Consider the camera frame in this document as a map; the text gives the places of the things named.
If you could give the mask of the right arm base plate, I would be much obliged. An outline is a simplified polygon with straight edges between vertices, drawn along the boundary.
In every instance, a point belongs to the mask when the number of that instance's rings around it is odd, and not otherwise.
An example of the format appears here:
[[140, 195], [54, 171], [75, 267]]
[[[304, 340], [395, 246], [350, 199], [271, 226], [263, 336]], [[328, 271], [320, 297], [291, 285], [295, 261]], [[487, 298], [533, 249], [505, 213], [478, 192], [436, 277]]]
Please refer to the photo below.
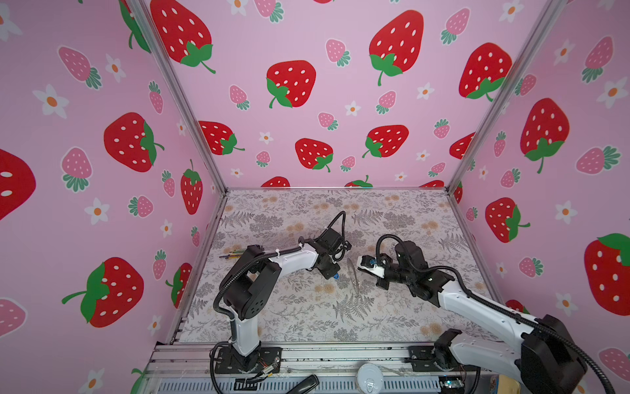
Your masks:
[[437, 351], [434, 346], [410, 346], [409, 355], [404, 359], [405, 364], [410, 364], [414, 372], [425, 373], [459, 373], [475, 372], [477, 368], [472, 365], [460, 364], [453, 356], [443, 351]]

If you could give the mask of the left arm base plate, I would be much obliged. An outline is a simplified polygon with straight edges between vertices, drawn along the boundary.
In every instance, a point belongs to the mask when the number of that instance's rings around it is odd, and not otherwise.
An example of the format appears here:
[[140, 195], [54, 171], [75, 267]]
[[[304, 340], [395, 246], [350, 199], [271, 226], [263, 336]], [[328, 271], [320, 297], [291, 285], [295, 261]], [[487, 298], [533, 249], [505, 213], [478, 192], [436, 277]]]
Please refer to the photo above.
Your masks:
[[272, 368], [278, 373], [282, 364], [281, 347], [259, 346], [249, 356], [238, 353], [233, 346], [222, 347], [214, 357], [213, 371], [216, 374], [258, 374]]

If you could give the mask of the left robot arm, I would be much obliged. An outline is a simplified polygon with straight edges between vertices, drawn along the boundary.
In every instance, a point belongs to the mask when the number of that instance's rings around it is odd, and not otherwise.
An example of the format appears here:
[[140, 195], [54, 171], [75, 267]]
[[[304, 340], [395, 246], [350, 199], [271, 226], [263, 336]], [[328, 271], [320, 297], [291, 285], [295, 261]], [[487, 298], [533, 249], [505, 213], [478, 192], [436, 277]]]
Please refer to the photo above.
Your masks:
[[346, 212], [339, 212], [316, 237], [300, 238], [289, 249], [245, 249], [218, 287], [213, 309], [228, 318], [228, 348], [250, 358], [262, 345], [258, 316], [269, 303], [278, 282], [300, 272], [316, 271], [328, 280], [340, 271], [340, 262], [352, 249], [346, 239]]

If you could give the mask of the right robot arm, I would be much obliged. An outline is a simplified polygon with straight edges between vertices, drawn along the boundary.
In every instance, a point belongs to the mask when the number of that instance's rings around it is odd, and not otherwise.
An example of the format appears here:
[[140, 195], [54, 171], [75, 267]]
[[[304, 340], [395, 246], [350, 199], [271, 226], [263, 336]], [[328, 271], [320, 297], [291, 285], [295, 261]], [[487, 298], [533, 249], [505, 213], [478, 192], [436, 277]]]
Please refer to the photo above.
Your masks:
[[363, 256], [357, 268], [377, 278], [386, 290], [392, 283], [408, 287], [412, 296], [460, 315], [492, 333], [495, 341], [477, 340], [450, 329], [435, 343], [442, 369], [469, 364], [518, 381], [529, 393], [572, 393], [588, 371], [607, 393], [615, 392], [603, 369], [575, 344], [557, 318], [543, 318], [510, 309], [467, 288], [460, 272], [429, 266], [412, 241], [395, 236], [393, 257], [376, 251]]

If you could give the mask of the perforated metal ring disc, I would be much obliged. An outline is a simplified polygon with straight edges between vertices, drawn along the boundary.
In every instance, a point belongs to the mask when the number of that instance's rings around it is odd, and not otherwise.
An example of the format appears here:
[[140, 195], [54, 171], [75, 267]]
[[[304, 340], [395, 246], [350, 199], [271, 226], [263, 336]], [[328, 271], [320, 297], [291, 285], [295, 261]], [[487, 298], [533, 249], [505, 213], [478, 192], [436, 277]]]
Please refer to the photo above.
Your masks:
[[359, 278], [357, 276], [357, 269], [355, 267], [355, 263], [351, 258], [348, 258], [346, 260], [347, 266], [348, 266], [348, 270], [349, 270], [349, 278], [351, 280], [351, 283], [353, 285], [354, 288], [354, 293], [357, 297], [361, 296], [361, 288], [360, 288], [360, 282], [359, 282]]

